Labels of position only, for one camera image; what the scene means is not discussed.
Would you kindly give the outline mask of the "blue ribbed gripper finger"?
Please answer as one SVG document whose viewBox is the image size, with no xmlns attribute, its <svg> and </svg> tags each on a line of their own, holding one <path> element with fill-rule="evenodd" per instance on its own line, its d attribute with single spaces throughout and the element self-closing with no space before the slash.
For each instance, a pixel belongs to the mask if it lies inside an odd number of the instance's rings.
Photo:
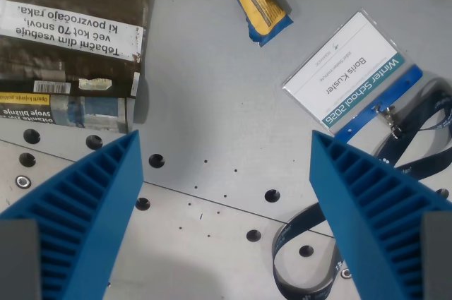
<svg viewBox="0 0 452 300">
<path fill-rule="evenodd" d="M 143 185 L 138 131 L 92 152 L 1 213 L 34 220 L 43 299 L 102 299 Z"/>
<path fill-rule="evenodd" d="M 451 202 L 389 164 L 319 131 L 309 180 L 361 299 L 422 299 L 424 213 Z"/>
</svg>

